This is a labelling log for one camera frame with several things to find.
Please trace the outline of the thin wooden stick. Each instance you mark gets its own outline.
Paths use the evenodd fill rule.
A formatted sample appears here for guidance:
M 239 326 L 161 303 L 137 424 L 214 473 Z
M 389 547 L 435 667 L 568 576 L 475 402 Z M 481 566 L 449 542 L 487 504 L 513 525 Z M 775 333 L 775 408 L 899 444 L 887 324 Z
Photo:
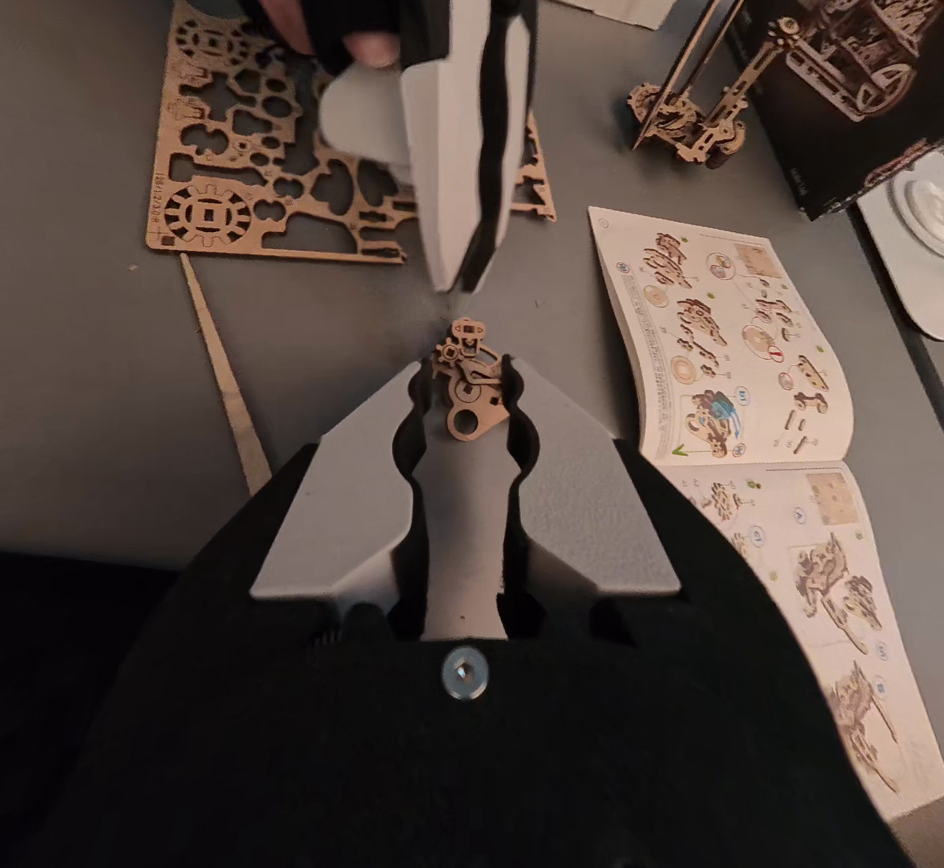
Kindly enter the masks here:
M 230 365 L 229 356 L 210 313 L 195 268 L 187 254 L 180 253 L 178 259 L 221 396 L 224 413 L 230 426 L 246 487 L 249 495 L 254 497 L 270 481 L 272 470 L 247 404 L 242 397 L 242 390 Z

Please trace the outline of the laser-cut wooden parts sheet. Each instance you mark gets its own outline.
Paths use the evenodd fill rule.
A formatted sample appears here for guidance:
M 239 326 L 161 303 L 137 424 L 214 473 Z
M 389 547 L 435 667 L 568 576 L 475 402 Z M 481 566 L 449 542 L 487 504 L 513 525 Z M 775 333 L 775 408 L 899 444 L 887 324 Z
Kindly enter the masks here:
M 263 36 L 238 0 L 174 0 L 147 247 L 189 257 L 398 268 L 421 236 L 413 184 L 327 144 L 332 78 Z M 556 220 L 536 123 L 511 213 Z

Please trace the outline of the illustrated instruction booklet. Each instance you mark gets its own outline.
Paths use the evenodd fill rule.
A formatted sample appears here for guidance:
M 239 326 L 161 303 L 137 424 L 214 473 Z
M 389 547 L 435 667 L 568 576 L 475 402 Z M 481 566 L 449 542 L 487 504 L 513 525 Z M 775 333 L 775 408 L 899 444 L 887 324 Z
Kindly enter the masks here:
M 880 815 L 937 802 L 938 741 L 845 463 L 852 396 L 770 241 L 596 206 L 588 218 L 641 455 L 778 605 Z

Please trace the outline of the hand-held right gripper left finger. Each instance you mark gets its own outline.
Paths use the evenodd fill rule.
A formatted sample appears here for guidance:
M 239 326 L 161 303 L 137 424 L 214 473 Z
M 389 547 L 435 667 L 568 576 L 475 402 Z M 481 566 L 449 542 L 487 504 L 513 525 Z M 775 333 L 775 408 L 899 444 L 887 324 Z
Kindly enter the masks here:
M 415 469 L 427 451 L 431 360 L 408 364 L 318 442 L 250 588 L 338 619 L 378 608 L 396 638 L 426 625 L 430 540 Z

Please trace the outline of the partly built wooden model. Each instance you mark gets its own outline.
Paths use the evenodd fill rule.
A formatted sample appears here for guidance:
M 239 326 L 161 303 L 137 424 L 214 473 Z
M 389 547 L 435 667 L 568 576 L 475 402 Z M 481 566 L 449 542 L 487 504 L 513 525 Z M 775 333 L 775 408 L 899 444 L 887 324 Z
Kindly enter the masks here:
M 714 36 L 684 80 L 681 75 L 702 42 L 722 0 L 708 0 L 659 85 L 642 83 L 630 92 L 626 106 L 635 121 L 633 150 L 653 142 L 666 145 L 684 163 L 718 169 L 738 153 L 746 140 L 740 115 L 749 107 L 748 93 L 779 58 L 793 52 L 800 37 L 797 21 L 788 16 L 770 23 L 756 55 L 726 87 L 713 107 L 702 109 L 692 97 L 697 79 L 733 27 L 747 0 L 735 0 Z

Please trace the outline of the black model kit box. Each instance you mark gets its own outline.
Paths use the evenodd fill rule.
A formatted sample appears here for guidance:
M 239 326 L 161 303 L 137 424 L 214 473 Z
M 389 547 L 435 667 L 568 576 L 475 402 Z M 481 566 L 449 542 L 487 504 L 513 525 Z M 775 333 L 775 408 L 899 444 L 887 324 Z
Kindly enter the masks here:
M 796 205 L 843 210 L 943 140 L 943 0 L 746 0 L 740 68 L 789 17 L 796 45 L 752 87 Z

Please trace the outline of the small wooden model assembly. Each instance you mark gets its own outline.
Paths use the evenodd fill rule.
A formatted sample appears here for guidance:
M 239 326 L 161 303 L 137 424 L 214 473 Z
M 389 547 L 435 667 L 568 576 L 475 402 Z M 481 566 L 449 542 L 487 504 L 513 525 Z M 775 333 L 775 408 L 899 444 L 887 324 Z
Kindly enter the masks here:
M 485 337 L 482 321 L 455 319 L 431 355 L 433 374 L 446 378 L 446 430 L 462 442 L 482 437 L 509 417 L 503 399 L 502 355 L 485 343 Z

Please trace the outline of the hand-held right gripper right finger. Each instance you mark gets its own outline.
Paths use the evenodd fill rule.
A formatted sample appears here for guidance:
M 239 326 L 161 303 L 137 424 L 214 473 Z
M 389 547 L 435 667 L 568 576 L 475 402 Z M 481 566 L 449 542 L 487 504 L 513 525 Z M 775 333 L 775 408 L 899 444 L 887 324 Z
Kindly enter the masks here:
M 506 636 L 584 637 L 607 604 L 676 596 L 616 436 L 523 359 L 504 355 L 501 369 L 518 469 L 502 551 Z

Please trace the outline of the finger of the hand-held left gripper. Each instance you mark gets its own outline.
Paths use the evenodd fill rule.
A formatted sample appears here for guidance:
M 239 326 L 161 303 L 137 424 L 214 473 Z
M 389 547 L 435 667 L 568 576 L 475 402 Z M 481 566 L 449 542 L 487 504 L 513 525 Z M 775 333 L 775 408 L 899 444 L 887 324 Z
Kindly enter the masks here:
M 402 0 L 402 100 L 433 287 L 459 279 L 480 221 L 480 70 L 491 0 Z
M 495 18 L 482 60 L 481 216 L 464 261 L 465 292 L 479 289 L 507 232 L 524 149 L 531 68 L 531 30 L 526 20 Z

